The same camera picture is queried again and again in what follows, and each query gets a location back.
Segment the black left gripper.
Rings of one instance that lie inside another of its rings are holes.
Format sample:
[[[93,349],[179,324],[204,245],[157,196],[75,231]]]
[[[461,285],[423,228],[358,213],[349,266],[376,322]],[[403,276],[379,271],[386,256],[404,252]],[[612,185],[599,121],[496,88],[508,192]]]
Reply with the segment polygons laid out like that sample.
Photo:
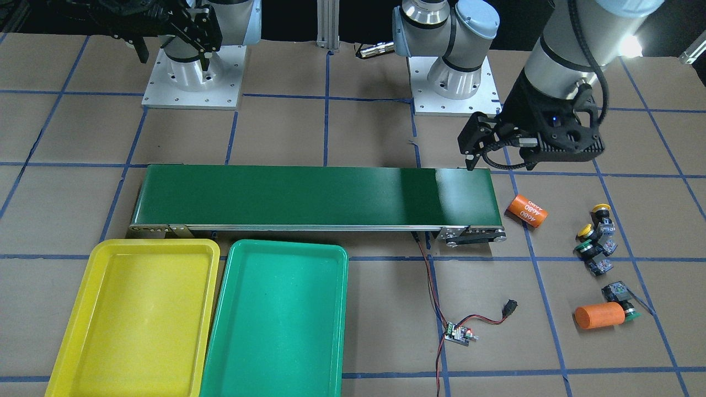
[[[525,163],[589,162],[605,151],[598,131],[598,108],[592,86],[578,85],[571,99],[550,97],[520,73],[499,115],[474,112],[457,137],[459,151],[466,156],[466,169],[474,170],[486,146],[500,141],[532,139],[521,146]]]

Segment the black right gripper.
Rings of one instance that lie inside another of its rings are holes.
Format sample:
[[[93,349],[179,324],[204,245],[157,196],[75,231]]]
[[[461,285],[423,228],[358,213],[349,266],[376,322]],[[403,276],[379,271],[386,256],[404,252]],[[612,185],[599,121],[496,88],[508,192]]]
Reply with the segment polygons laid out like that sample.
[[[141,63],[149,58],[145,37],[179,38],[196,50],[204,72],[209,70],[213,53],[222,46],[216,11],[202,1],[48,1],[46,4],[60,15],[95,23],[111,37],[124,40],[134,48]]]

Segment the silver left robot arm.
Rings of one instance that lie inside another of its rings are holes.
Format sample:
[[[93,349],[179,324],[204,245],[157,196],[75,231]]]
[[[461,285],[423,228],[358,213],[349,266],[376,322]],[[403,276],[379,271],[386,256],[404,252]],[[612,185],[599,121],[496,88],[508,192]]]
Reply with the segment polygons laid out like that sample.
[[[590,162],[605,151],[605,68],[661,1],[559,1],[502,106],[470,115],[457,137],[466,168],[532,170],[542,162]],[[434,93],[465,100],[499,30],[485,1],[403,1],[393,10],[398,55],[432,56]]]

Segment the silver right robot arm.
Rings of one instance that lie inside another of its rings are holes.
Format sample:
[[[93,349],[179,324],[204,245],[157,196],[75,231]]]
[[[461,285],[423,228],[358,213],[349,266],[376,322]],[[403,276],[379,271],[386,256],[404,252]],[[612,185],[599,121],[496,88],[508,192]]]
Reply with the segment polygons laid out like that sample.
[[[227,73],[223,47],[248,46],[261,38],[260,1],[48,1],[48,7],[73,20],[103,28],[149,58],[146,37],[158,37],[167,57],[171,86],[204,92]]]

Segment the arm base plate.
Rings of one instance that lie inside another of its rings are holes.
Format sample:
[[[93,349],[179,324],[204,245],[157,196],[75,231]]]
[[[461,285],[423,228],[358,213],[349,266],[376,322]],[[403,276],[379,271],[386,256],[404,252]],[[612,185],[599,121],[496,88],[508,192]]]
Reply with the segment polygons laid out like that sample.
[[[236,110],[247,50],[222,47],[206,71],[199,60],[177,62],[159,50],[141,104],[152,109]]]
[[[472,72],[449,68],[437,56],[408,58],[414,110],[427,116],[470,116],[480,111],[497,115],[502,110],[488,58]]]

